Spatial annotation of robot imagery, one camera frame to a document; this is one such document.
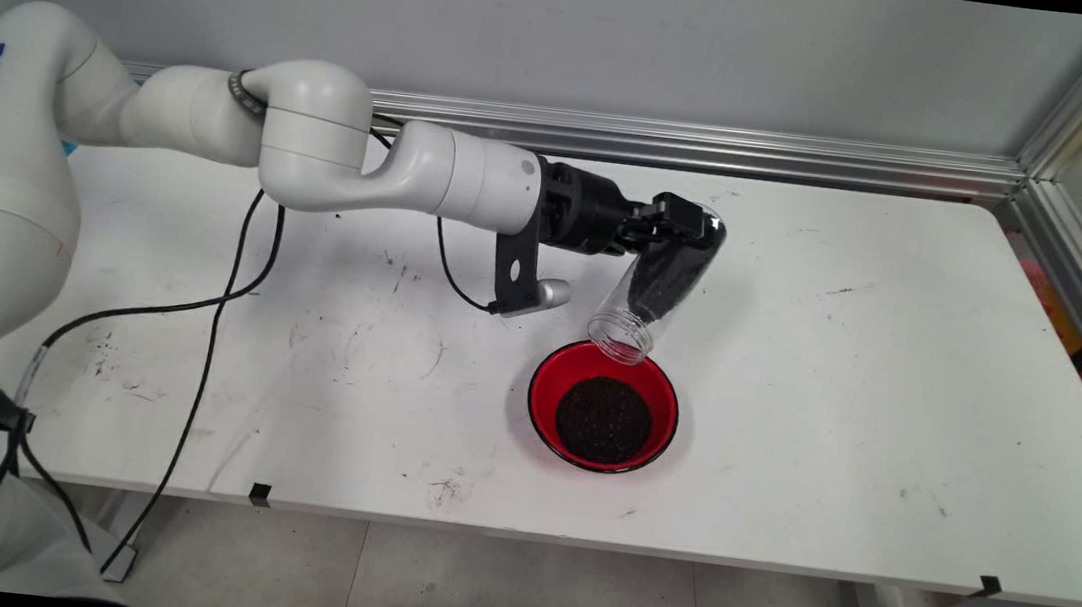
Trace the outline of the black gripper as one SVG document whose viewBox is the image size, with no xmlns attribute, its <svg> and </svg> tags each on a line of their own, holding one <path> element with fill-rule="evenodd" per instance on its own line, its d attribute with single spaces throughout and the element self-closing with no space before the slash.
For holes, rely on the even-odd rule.
<svg viewBox="0 0 1082 607">
<path fill-rule="evenodd" d="M 652 246 L 707 250 L 714 219 L 671 192 L 634 204 L 613 181 L 573 166 L 541 161 L 538 243 L 582 254 L 623 256 Z"/>
</svg>

